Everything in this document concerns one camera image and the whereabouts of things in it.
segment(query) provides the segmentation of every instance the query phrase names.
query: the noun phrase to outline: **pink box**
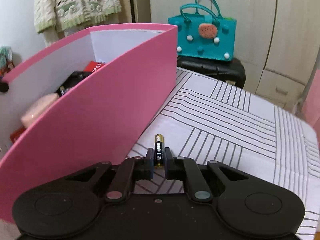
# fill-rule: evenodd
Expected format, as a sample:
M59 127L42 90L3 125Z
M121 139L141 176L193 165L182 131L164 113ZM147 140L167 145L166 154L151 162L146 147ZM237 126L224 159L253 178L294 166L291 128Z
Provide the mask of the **pink box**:
M116 24L64 38L5 76L2 148L20 117L90 61L105 66L49 107L0 161L0 218L24 191L99 161L118 164L175 86L177 27Z

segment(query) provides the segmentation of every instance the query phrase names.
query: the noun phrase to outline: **black suitcase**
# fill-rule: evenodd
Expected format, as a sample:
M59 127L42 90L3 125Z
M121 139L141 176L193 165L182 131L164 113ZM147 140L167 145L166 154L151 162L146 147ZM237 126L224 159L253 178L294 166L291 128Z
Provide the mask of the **black suitcase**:
M177 66L212 77L239 88L244 87L245 70L240 60L229 62L196 57L178 56Z

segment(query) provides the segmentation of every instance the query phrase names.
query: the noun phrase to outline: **drawer handle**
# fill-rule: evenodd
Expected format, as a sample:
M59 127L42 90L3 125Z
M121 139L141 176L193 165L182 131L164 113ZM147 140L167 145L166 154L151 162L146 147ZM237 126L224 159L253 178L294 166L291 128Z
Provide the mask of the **drawer handle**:
M284 91L284 90L282 90L281 88L277 88L277 87L276 87L276 92L279 93L279 94L282 94L282 95L284 95L284 96L286 96L286 95L288 94L287 91Z

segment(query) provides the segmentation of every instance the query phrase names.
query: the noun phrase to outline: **teal handbag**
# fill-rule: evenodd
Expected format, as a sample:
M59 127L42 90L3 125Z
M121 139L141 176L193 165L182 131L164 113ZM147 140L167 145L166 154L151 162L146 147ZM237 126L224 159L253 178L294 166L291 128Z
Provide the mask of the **teal handbag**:
M196 3L180 7L180 15L168 18L168 23L178 26L177 54L179 56L200 57L231 61L236 34L236 20L224 18L215 0L216 16L209 8ZM195 13L184 13L186 8L195 8ZM201 9L208 15L199 14Z

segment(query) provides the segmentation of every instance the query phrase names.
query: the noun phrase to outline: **table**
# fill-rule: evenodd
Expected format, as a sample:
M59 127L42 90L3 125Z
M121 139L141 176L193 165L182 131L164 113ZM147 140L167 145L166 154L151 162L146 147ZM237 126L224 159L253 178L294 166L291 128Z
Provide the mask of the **table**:
M291 190L306 209L297 231L312 240L320 207L320 159L314 130L278 106L216 79L177 68L177 83L127 157L145 156L162 134L175 156L217 160ZM182 192L182 182L136 183L135 193Z

